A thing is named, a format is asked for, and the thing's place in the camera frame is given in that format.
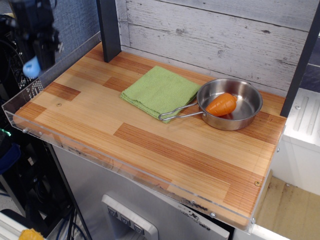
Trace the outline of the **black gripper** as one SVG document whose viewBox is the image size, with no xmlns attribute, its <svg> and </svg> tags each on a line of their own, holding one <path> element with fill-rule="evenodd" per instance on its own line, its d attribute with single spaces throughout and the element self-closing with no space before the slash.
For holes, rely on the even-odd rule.
<svg viewBox="0 0 320 240">
<path fill-rule="evenodd" d="M 41 70 L 55 64 L 55 51 L 59 49 L 59 32 L 54 28 L 54 0 L 10 0 L 15 17 L 13 27 L 17 38 L 26 49 L 34 49 Z"/>
</svg>

